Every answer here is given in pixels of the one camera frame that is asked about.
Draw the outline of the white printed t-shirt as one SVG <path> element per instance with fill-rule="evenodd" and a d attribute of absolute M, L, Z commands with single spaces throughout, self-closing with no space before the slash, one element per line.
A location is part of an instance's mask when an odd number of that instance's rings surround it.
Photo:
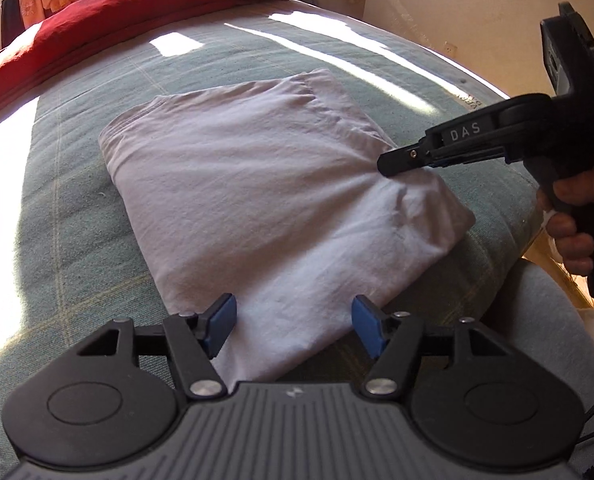
<path fill-rule="evenodd" d="M 475 217 L 437 172 L 388 179 L 391 140 L 328 70 L 157 96 L 101 153 L 170 313 L 237 301 L 223 381 L 271 380 L 446 257 Z"/>

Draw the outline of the green plaid bed blanket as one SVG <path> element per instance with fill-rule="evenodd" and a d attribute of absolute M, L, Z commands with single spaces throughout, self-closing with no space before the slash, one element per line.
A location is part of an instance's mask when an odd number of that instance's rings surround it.
<path fill-rule="evenodd" d="M 169 26 L 89 58 L 0 115 L 0 413 L 9 393 L 114 316 L 165 308 L 100 153 L 100 131 L 155 96 L 330 70 L 399 144 L 498 101 L 456 63 L 382 29 L 296 0 Z M 0 477 L 16 461 L 0 422 Z"/>

